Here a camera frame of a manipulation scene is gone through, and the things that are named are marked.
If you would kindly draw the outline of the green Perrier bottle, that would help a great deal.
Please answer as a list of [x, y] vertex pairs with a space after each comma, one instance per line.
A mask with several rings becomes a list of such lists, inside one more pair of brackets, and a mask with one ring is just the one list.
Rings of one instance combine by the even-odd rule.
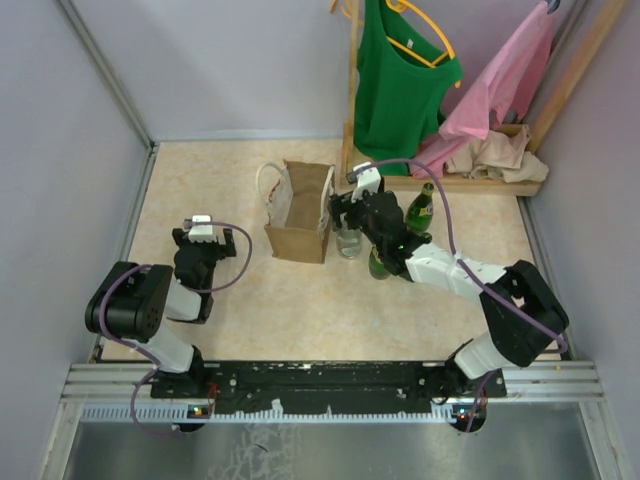
[[379, 258], [379, 253], [375, 245], [372, 246], [368, 257], [368, 268], [370, 275], [376, 280], [385, 280], [390, 276], [390, 273]]
[[427, 231], [422, 232], [420, 236], [425, 240], [426, 243], [431, 243], [433, 241], [432, 235]]
[[420, 194], [411, 202], [405, 216], [407, 227], [418, 234], [425, 233], [433, 219], [433, 193], [434, 185], [425, 183]]

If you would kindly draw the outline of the clear Chang soda bottle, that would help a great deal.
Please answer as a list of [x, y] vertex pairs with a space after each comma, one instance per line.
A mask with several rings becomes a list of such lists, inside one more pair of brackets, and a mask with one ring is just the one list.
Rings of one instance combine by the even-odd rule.
[[346, 259], [353, 259], [361, 251], [361, 231], [343, 227], [336, 232], [336, 248], [339, 255]]

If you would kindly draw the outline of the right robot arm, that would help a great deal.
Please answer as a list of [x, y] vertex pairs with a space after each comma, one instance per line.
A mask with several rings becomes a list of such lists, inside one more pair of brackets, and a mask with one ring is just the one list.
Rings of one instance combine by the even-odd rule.
[[334, 230], [361, 232], [384, 270], [417, 284], [442, 288], [479, 306], [485, 333], [461, 345], [434, 383], [437, 398], [479, 394], [490, 374], [527, 367], [550, 344], [566, 351], [569, 317], [535, 265], [496, 266], [440, 248], [409, 229], [392, 192], [334, 194], [328, 202]]

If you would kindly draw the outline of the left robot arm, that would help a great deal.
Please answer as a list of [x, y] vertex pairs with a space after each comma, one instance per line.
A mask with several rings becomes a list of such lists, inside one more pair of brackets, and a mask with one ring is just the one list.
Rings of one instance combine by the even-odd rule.
[[198, 347], [170, 328], [170, 321], [204, 324], [217, 288], [217, 264], [237, 255], [233, 228], [194, 222], [172, 231], [174, 264], [113, 265], [85, 310], [85, 326], [96, 334], [139, 352], [152, 362], [154, 398], [195, 398], [205, 393], [212, 373]]

